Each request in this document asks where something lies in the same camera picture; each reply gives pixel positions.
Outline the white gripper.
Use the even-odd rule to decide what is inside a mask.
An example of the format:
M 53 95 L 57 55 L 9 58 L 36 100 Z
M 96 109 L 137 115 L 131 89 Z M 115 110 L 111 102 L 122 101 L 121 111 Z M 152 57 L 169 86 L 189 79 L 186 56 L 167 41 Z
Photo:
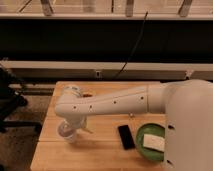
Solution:
M 64 134 L 75 133 L 78 129 L 91 133 L 91 130 L 87 128 L 86 116 L 65 118 L 59 128 Z

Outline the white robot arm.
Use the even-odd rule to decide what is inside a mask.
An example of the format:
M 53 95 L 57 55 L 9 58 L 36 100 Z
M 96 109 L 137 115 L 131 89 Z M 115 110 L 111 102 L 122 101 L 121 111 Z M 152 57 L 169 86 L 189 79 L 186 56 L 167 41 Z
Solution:
M 186 80 L 83 97 L 76 85 L 63 89 L 55 113 L 72 129 L 92 115 L 163 113 L 165 171 L 213 171 L 213 83 Z

